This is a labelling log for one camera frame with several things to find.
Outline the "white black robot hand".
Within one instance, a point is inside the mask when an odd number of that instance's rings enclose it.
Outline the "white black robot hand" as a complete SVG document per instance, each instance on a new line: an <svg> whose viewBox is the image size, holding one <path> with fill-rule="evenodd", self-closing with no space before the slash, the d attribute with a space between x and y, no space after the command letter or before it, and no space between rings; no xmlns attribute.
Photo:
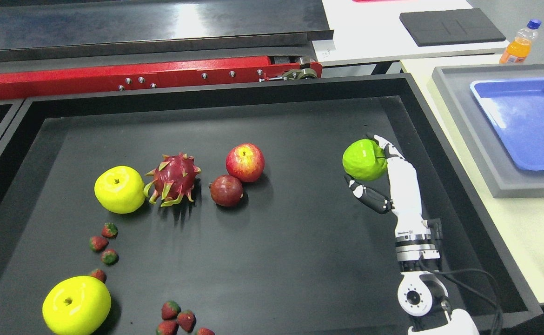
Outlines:
<svg viewBox="0 0 544 335"><path fill-rule="evenodd" d="M379 214L392 212L397 217L395 237L398 242L429 239L431 231L422 218L422 201L414 166L382 136L369 135L366 139L378 143L385 153L387 171L384 175L388 178L390 194L382 195L346 173L345 180L354 197Z"/></svg>

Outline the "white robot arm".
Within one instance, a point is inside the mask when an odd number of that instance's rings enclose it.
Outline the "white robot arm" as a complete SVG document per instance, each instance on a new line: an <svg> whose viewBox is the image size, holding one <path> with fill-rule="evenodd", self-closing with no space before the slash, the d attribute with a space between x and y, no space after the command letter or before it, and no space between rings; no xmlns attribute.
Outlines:
<svg viewBox="0 0 544 335"><path fill-rule="evenodd" d="M422 220L417 230L398 233L395 250L402 280L397 298L408 314L409 335L478 335L470 314L455 309L447 288L437 277L443 230L440 219Z"/></svg>

